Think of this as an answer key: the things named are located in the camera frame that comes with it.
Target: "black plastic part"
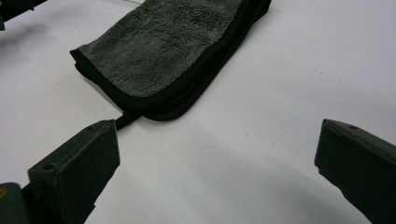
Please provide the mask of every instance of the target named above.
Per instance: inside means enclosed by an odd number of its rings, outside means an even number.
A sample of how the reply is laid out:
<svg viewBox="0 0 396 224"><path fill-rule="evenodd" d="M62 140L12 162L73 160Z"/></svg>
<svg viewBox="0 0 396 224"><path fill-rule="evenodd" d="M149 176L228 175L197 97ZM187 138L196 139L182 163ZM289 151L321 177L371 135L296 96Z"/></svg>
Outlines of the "black plastic part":
<svg viewBox="0 0 396 224"><path fill-rule="evenodd" d="M0 223L82 224L119 165L115 120L97 122L29 169L22 191L0 186Z"/></svg>
<svg viewBox="0 0 396 224"><path fill-rule="evenodd" d="M0 223L32 223L21 194L21 187L16 183L0 184Z"/></svg>
<svg viewBox="0 0 396 224"><path fill-rule="evenodd" d="M3 0L3 4L0 6L0 15L3 16L4 21L9 21L29 9L33 10L34 7L46 1L47 0Z"/></svg>
<svg viewBox="0 0 396 224"><path fill-rule="evenodd" d="M372 223L396 223L396 146L325 119L315 165Z"/></svg>

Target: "white surface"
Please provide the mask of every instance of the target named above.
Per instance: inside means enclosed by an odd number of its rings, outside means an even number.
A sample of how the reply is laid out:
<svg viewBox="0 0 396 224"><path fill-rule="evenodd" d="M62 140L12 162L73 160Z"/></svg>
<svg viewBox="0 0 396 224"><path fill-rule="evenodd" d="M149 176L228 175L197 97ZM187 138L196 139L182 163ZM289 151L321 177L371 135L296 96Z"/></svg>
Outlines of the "white surface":
<svg viewBox="0 0 396 224"><path fill-rule="evenodd" d="M0 183L120 111L74 67L132 10L48 1L0 32ZM277 0L181 119L119 132L121 166L87 223L369 223L314 157L323 119L396 144L396 2Z"/></svg>

